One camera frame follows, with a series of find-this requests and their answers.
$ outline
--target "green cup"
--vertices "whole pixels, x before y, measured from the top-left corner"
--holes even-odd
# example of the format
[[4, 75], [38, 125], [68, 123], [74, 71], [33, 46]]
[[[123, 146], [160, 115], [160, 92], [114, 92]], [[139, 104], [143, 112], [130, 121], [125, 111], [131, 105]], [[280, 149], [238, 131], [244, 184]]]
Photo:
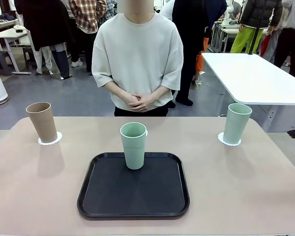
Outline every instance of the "green cup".
[[131, 122], [123, 125], [120, 133], [127, 167], [132, 170], [141, 168], [144, 164], [147, 128], [141, 123]]
[[228, 144], [238, 144], [252, 109], [246, 105], [233, 103], [228, 106], [223, 140]]

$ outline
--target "brown cup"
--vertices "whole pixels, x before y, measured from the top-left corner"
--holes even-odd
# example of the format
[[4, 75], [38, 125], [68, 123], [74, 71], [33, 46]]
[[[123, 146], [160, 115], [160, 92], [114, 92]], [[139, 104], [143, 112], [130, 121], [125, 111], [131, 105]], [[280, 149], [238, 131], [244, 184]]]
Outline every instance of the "brown cup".
[[48, 102], [37, 102], [26, 108], [41, 142], [51, 143], [57, 139], [53, 111]]

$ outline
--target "orange pants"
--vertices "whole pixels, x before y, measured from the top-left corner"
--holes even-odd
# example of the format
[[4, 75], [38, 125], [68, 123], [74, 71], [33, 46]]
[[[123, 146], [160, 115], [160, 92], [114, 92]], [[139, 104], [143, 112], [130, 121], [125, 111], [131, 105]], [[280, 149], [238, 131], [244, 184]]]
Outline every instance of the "orange pants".
[[[203, 40], [204, 52], [207, 51], [207, 44], [208, 44], [208, 38], [204, 38]], [[196, 72], [200, 72], [203, 70], [204, 63], [205, 63], [205, 60], [201, 56], [201, 53], [199, 53], [199, 55], [197, 56]]]

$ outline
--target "cup rim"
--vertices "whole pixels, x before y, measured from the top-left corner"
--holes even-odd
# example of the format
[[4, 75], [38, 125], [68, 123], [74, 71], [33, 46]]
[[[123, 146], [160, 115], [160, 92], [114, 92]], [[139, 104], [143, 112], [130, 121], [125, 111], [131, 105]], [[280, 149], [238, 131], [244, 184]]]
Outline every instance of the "cup rim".
[[[45, 103], [45, 104], [48, 104], [49, 106], [48, 106], [48, 108], [46, 108], [45, 110], [40, 111], [40, 112], [29, 112], [29, 111], [28, 111], [28, 108], [29, 108], [30, 106], [36, 105], [36, 104], [38, 104], [38, 103]], [[51, 104], [50, 104], [49, 102], [35, 102], [35, 103], [33, 103], [33, 104], [28, 105], [28, 107], [26, 107], [26, 112], [27, 112], [27, 113], [30, 113], [30, 114], [37, 114], [37, 113], [44, 112], [44, 111], [48, 110], [49, 108], [51, 108]]]
[[[144, 133], [143, 133], [142, 135], [137, 136], [137, 137], [129, 137], [129, 136], [126, 136], [126, 135], [124, 135], [124, 134], [122, 133], [121, 130], [122, 130], [122, 128], [123, 128], [125, 125], [128, 125], [128, 124], [141, 124], [141, 125], [144, 126], [145, 131], [144, 131]], [[146, 133], [147, 133], [147, 128], [146, 128], [146, 126], [145, 126], [144, 124], [142, 124], [142, 123], [139, 123], [139, 122], [129, 122], [129, 123], [127, 123], [127, 124], [124, 124], [124, 125], [120, 128], [120, 134], [121, 134], [122, 136], [126, 137], [126, 138], [129, 138], [129, 139], [136, 139], [136, 138], [142, 137], [142, 136], [145, 135]]]
[[[241, 105], [241, 106], [245, 106], [245, 107], [247, 107], [247, 108], [250, 109], [250, 112], [248, 112], [248, 113], [238, 113], [238, 112], [235, 112], [234, 110], [231, 109], [231, 106], [233, 106], [234, 104], [236, 104], [236, 105]], [[238, 115], [249, 115], [249, 114], [252, 113], [252, 109], [251, 109], [250, 107], [248, 107], [248, 106], [245, 105], [245, 104], [241, 104], [241, 103], [232, 103], [232, 104], [228, 105], [228, 109], [230, 109], [232, 112], [234, 112], [235, 114], [238, 114]]]

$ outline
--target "tray rim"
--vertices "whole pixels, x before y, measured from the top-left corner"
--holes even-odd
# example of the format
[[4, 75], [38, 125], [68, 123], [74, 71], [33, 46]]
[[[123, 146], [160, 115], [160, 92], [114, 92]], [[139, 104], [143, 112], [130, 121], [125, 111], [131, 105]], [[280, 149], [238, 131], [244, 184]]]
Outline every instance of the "tray rim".
[[187, 210], [189, 209], [189, 205], [190, 205], [190, 197], [189, 197], [189, 191], [188, 191], [188, 187], [187, 187], [187, 181], [186, 181], [186, 176], [184, 173], [184, 169], [183, 169], [183, 164], [182, 161], [180, 160], [179, 157], [177, 157], [175, 154], [169, 153], [169, 152], [145, 152], [145, 154], [161, 154], [161, 155], [170, 155], [172, 159], [174, 159], [177, 163], [178, 163], [178, 170], [179, 170], [179, 175], [180, 175], [180, 183], [182, 185], [182, 188], [185, 188], [185, 190], [183, 190], [183, 196], [185, 199], [185, 204], [182, 208], [181, 211], [174, 213], [174, 214], [170, 214], [170, 215], [164, 215], [164, 214], [159, 214], [159, 215], [153, 215], [153, 216], [146, 216], [146, 215], [133, 215], [133, 216], [118, 216], [118, 215], [107, 215], [107, 216], [93, 216], [93, 215], [89, 215], [88, 213], [85, 212], [85, 210], [83, 209], [83, 200], [84, 200], [84, 188], [86, 188], [86, 186], [88, 186], [88, 182], [89, 182], [89, 176], [92, 173], [92, 169], [93, 166], [95, 165], [95, 163], [97, 161], [99, 161], [100, 159], [103, 158], [107, 158], [108, 154], [124, 154], [123, 152], [103, 152], [101, 154], [96, 155], [89, 163], [88, 165], [88, 170], [86, 172], [85, 178], [83, 180], [83, 184], [81, 186], [81, 190], [77, 199], [77, 207], [78, 210], [80, 212], [80, 214], [82, 216], [84, 216], [85, 218], [88, 219], [107, 219], [107, 220], [131, 220], [131, 219], [176, 219], [179, 218], [180, 216], [184, 215]]

